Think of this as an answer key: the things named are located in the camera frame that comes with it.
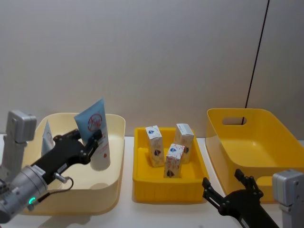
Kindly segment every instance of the green indicator light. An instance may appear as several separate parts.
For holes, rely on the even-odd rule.
[[[28,204],[32,204],[36,200],[36,197],[32,197],[29,199]]]

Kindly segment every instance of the white table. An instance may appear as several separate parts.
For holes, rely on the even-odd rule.
[[[223,217],[208,202],[195,205],[151,205],[135,203],[132,195],[133,137],[125,138],[123,179],[117,205],[99,216],[26,216],[17,215],[3,228],[238,228],[238,222]],[[210,182],[216,191],[224,192],[215,175],[206,151],[205,139],[198,139]],[[0,138],[0,151],[3,140]],[[273,220],[282,227],[282,215],[278,205],[263,205]]]

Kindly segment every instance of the small white box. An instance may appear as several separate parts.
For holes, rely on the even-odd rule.
[[[164,166],[162,134],[158,126],[146,127],[149,141],[149,157],[153,167]]]
[[[193,139],[194,139],[194,134],[188,124],[186,123],[176,124],[174,143],[185,146],[183,156],[181,157],[181,163],[189,162]]]
[[[182,145],[171,144],[166,156],[164,178],[181,177],[181,158],[185,147]]]

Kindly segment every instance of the bin handle hole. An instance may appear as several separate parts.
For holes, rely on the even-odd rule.
[[[224,125],[245,125],[246,123],[245,117],[226,117],[223,119]]]

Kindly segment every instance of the yellow plastic bin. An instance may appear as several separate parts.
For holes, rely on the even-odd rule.
[[[173,143],[175,128],[160,127],[164,152]],[[190,162],[181,167],[181,178],[164,178],[164,167],[152,167],[144,127],[134,132],[133,199],[146,203],[200,203],[207,170],[194,135]]]
[[[35,131],[35,138],[29,142],[23,157],[23,166],[31,165],[41,157],[42,134],[47,120],[53,137],[65,134],[77,128],[76,113],[57,113],[45,117]],[[74,179],[71,190],[54,194],[38,204],[35,209],[24,213],[29,215],[63,215],[63,214],[101,214],[113,208],[119,199],[121,185],[125,120],[118,115],[106,114],[109,136],[111,164],[104,171],[95,171],[90,164],[75,164],[62,173]],[[70,186],[54,181],[48,186],[49,191]]]
[[[225,124],[243,117],[243,125]],[[226,194],[244,187],[234,177],[237,168],[255,177],[264,193],[262,202],[274,201],[274,173],[304,171],[304,148],[271,112],[263,109],[208,110],[206,147]]]

